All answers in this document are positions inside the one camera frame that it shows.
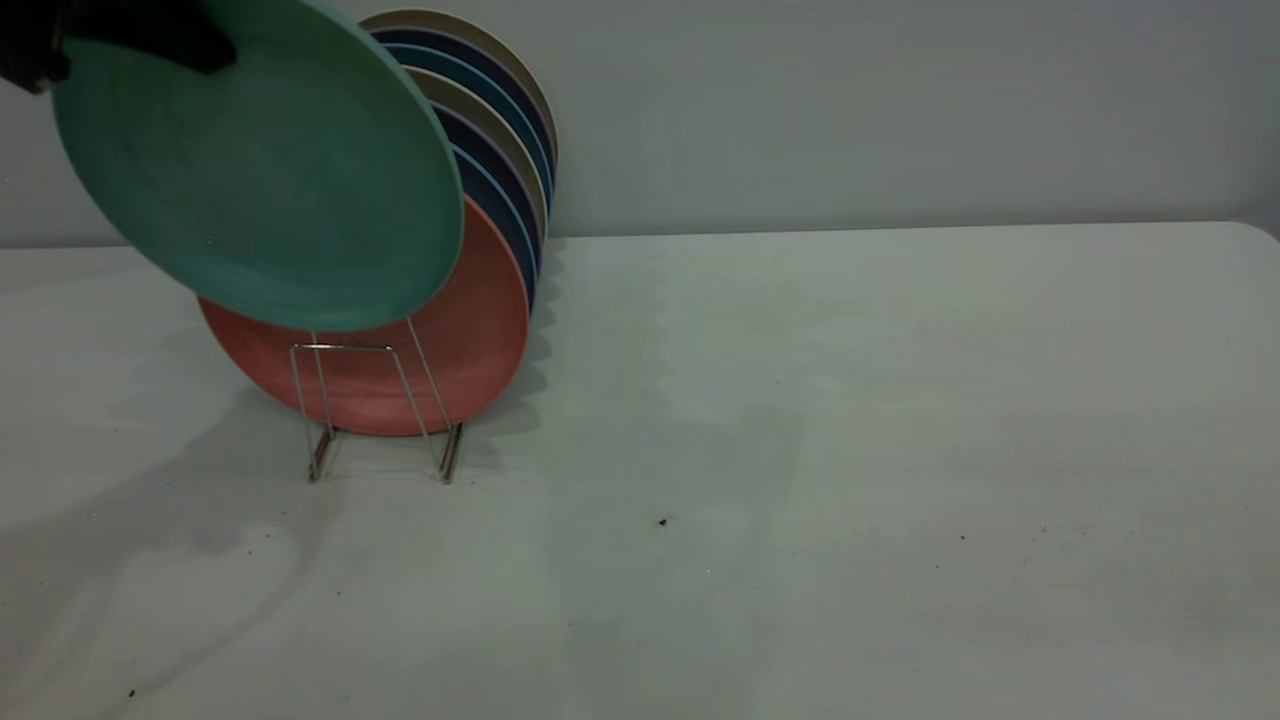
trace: white table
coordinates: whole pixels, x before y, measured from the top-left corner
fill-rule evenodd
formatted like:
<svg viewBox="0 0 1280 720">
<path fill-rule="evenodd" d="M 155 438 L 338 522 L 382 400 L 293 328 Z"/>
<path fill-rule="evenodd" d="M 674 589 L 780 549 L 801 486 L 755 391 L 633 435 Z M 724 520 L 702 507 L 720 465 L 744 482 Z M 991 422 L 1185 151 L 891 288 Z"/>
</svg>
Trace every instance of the white table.
<svg viewBox="0 0 1280 720">
<path fill-rule="evenodd" d="M 307 487 L 186 291 L 0 252 L 0 716 L 1280 716 L 1268 236 L 548 256 L 453 487 L 360 437 Z"/>
</svg>

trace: beige plate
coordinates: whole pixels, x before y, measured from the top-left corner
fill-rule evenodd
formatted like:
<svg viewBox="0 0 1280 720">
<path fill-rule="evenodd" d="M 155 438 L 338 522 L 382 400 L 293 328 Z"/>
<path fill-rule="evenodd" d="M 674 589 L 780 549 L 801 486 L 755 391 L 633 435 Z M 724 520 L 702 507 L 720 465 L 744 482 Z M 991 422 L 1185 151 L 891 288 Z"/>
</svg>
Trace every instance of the beige plate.
<svg viewBox="0 0 1280 720">
<path fill-rule="evenodd" d="M 534 99 L 538 109 L 547 118 L 547 129 L 552 135 L 552 150 L 556 158 L 559 158 L 559 133 L 556 132 L 556 118 L 552 117 L 552 106 L 547 102 L 547 96 L 543 95 L 541 86 L 538 85 L 538 79 L 534 73 L 529 72 L 529 67 L 525 65 L 521 59 L 512 53 L 509 47 L 503 45 L 500 40 L 489 35 L 484 28 L 475 26 L 457 15 L 451 15 L 448 13 L 440 13 L 436 10 L 388 10 L 385 13 L 379 13 L 360 23 L 360 27 L 366 31 L 375 29 L 388 29 L 394 27 L 416 27 L 421 29 L 430 29 L 435 32 L 444 32 L 475 45 L 480 50 L 484 50 L 503 64 L 511 74 L 516 76 L 516 79 L 529 90 L 529 96 Z"/>
<path fill-rule="evenodd" d="M 480 96 L 452 79 L 407 65 L 404 70 L 408 77 L 413 78 L 417 88 L 429 101 L 444 105 L 466 118 L 507 156 L 507 160 L 516 168 L 516 173 L 520 174 L 521 182 L 534 193 L 534 213 L 538 214 L 539 227 L 543 228 L 543 237 L 539 240 L 545 242 L 547 215 L 550 211 L 547 206 L 547 188 L 543 187 L 543 179 L 538 174 L 532 156 L 529 155 L 529 149 L 520 141 L 516 131 Z"/>
</svg>

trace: navy blue plate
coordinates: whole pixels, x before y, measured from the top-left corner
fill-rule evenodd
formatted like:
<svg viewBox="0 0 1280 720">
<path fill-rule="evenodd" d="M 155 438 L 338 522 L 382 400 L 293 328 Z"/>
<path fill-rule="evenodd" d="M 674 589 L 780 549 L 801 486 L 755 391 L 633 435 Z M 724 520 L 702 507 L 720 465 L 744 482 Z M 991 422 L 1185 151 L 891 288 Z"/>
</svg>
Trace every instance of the navy blue plate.
<svg viewBox="0 0 1280 720">
<path fill-rule="evenodd" d="M 475 45 L 443 32 L 422 28 L 396 28 L 374 31 L 372 35 L 379 42 L 383 44 L 398 42 L 403 45 L 417 45 L 419 47 L 439 50 L 440 53 L 453 55 L 458 60 L 462 60 L 463 63 L 489 76 L 489 79 L 498 83 L 498 86 L 502 87 L 517 105 L 520 105 L 525 117 L 532 123 L 534 132 L 538 133 L 538 138 L 541 141 L 543 147 L 547 149 L 548 158 L 552 159 L 552 176 L 554 177 L 557 174 L 556 146 L 552 145 L 552 136 L 547 127 L 547 118 L 544 118 L 541 111 L 538 110 L 538 105 L 534 104 L 534 99 L 529 95 L 529 90 L 526 90 L 525 86 L 516 79 L 516 76 L 511 74 L 511 70 L 508 70 L 502 63 Z"/>
<path fill-rule="evenodd" d="M 462 176 L 462 190 L 472 200 L 484 208 L 484 211 L 498 225 L 502 237 L 511 247 L 516 263 L 520 264 L 520 275 L 525 279 L 525 295 L 529 300 L 529 311 L 534 310 L 534 297 L 538 291 L 538 266 L 534 264 L 534 243 L 530 241 L 529 231 L 525 229 L 516 204 L 507 197 L 498 181 L 472 158 L 466 149 L 453 146 L 453 155 L 458 161 L 458 174 Z"/>
<path fill-rule="evenodd" d="M 548 160 L 548 151 L 543 147 L 543 143 L 538 140 L 538 133 L 534 132 L 532 123 L 521 111 L 520 105 L 507 95 L 498 83 L 489 79 L 488 76 L 480 70 L 472 68 L 467 63 L 458 60 L 457 58 L 449 56 L 439 50 L 431 50 L 429 47 L 419 47 L 416 45 L 403 45 L 399 42 L 388 42 L 384 45 L 387 50 L 404 65 L 413 68 L 421 68 L 428 72 L 442 74 L 453 82 L 466 87 L 471 92 L 479 95 L 485 102 L 489 104 L 499 115 L 516 131 L 520 140 L 524 141 L 525 147 L 529 149 L 529 154 L 534 156 L 534 164 L 538 165 L 538 174 L 543 178 L 543 187 L 547 188 L 548 204 L 554 196 L 554 181 L 552 179 L 550 161 Z"/>
<path fill-rule="evenodd" d="M 453 110 L 435 105 L 435 117 L 439 118 L 440 126 L 444 127 L 444 135 L 448 136 L 449 142 L 466 150 L 467 155 L 471 155 L 484 169 L 489 170 L 489 174 L 493 176 L 493 179 L 507 193 L 507 197 L 515 202 L 520 220 L 534 237 L 534 263 L 538 265 L 540 273 L 543 266 L 543 228 L 539 225 L 538 215 L 534 213 L 534 197 L 529 192 L 529 188 L 525 187 L 525 183 L 520 182 L 516 169 L 511 167 L 506 155 L 484 133 L 454 114 Z"/>
</svg>

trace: red plate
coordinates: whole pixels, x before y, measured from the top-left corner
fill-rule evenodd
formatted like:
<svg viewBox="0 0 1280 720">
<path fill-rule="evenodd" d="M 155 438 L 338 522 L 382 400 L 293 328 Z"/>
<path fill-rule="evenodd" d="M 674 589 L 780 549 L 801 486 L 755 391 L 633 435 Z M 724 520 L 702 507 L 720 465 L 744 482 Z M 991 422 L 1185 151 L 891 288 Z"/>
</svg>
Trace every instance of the red plate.
<svg viewBox="0 0 1280 720">
<path fill-rule="evenodd" d="M 204 299 L 200 307 L 214 337 L 241 370 L 276 400 L 297 409 L 289 348 L 294 343 L 311 342 L 310 333 L 269 325 Z M 415 313 L 411 322 L 454 423 L 493 404 L 520 368 L 529 340 L 525 283 L 498 228 L 470 197 L 466 199 L 466 236 L 458 266 L 444 290 Z M 402 320 L 356 333 L 320 333 L 317 338 L 323 343 L 394 347 L 428 429 L 444 429 L 408 323 Z M 376 436 L 420 432 L 390 354 L 330 350 L 320 355 L 334 425 Z M 298 372 L 307 414 L 324 421 L 312 351 L 298 351 Z"/>
</svg>

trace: rack leg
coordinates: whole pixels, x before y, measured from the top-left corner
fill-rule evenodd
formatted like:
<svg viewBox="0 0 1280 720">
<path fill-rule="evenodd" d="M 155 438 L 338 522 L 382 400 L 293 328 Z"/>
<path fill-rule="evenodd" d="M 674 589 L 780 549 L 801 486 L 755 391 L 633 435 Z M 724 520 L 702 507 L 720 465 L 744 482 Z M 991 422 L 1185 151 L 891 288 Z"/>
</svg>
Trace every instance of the rack leg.
<svg viewBox="0 0 1280 720">
<path fill-rule="evenodd" d="M 410 323 L 410 334 L 413 338 L 413 346 L 417 350 L 417 357 L 422 363 L 422 370 L 426 372 L 426 378 L 431 383 L 431 392 L 435 395 L 435 402 L 440 407 L 440 416 L 444 419 L 448 434 L 444 441 L 444 454 L 436 469 L 440 473 L 440 480 L 444 484 L 452 484 L 453 470 L 457 465 L 458 447 L 462 443 L 462 424 L 454 425 L 444 409 L 444 398 L 440 396 L 440 388 L 435 382 L 435 375 L 431 373 L 431 366 L 426 361 L 426 354 L 422 352 L 422 343 L 419 341 L 417 331 L 413 324 Z M 311 350 L 315 354 L 316 360 L 316 378 L 320 382 L 320 400 L 324 402 L 325 425 L 324 433 L 320 436 L 320 442 L 312 446 L 311 443 L 311 418 L 307 415 L 306 393 L 302 389 L 302 373 L 298 370 L 298 351 Z M 307 470 L 307 483 L 314 484 L 324 475 L 324 460 L 329 451 L 329 446 L 337 437 L 338 430 L 333 424 L 333 411 L 329 405 L 329 387 L 325 383 L 324 366 L 320 361 L 320 351 L 325 350 L 348 350 L 348 351 L 364 351 L 364 352 L 387 352 L 392 356 L 392 361 L 396 363 L 396 372 L 399 373 L 401 383 L 404 386 L 404 395 L 408 397 L 410 409 L 413 411 L 413 419 L 417 421 L 417 429 L 422 434 L 422 441 L 426 443 L 428 451 L 431 451 L 431 438 L 426 429 L 426 420 L 422 415 L 422 409 L 417 404 L 417 397 L 413 395 L 413 386 L 408 380 L 408 375 L 404 373 L 404 364 L 401 363 L 399 352 L 389 345 L 329 345 L 319 342 L 316 333 L 311 333 L 310 343 L 298 343 L 289 348 L 289 365 L 293 368 L 293 383 L 298 392 L 298 414 L 302 416 L 302 432 L 303 438 L 307 443 L 307 454 L 311 456 L 311 462 Z"/>
<path fill-rule="evenodd" d="M 312 340 L 315 340 L 315 333 L 311 333 Z M 324 398 L 325 405 L 325 419 L 329 420 L 325 425 L 324 433 L 320 436 L 320 442 L 311 445 L 311 418 L 307 416 L 307 400 L 302 392 L 302 374 L 298 373 L 298 350 L 307 347 L 303 345 L 294 345 L 289 348 L 289 365 L 293 368 L 293 386 L 298 391 L 298 414 L 302 416 L 302 437 L 307 442 L 307 455 L 311 457 L 311 462 L 307 468 L 307 484 L 315 484 L 320 480 L 321 470 L 324 468 L 324 457 L 329 451 L 329 445 L 333 442 L 334 429 L 333 419 L 329 414 L 329 393 L 326 392 L 324 384 L 324 370 L 320 369 L 320 350 L 315 347 L 319 343 L 312 343 L 312 350 L 316 354 L 316 369 L 320 374 L 320 392 Z"/>
</svg>

